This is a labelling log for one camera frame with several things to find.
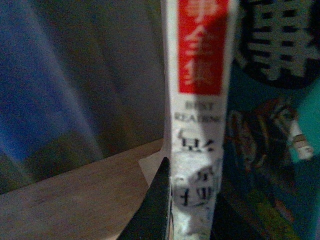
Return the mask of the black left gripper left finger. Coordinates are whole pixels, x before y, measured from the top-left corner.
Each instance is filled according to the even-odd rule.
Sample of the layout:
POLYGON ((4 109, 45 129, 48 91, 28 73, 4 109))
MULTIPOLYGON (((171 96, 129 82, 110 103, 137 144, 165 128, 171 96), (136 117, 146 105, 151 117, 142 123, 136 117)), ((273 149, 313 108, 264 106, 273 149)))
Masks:
POLYGON ((168 240, 171 220, 170 161, 164 157, 149 189, 119 240, 168 240))

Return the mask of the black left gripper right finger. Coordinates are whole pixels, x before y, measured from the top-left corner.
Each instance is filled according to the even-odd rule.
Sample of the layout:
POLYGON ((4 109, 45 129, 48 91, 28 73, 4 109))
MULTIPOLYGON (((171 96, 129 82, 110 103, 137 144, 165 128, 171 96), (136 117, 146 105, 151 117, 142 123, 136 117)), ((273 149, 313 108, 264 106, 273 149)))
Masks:
POLYGON ((231 207, 221 193, 217 195, 211 227, 211 240, 259 240, 260 234, 231 207))

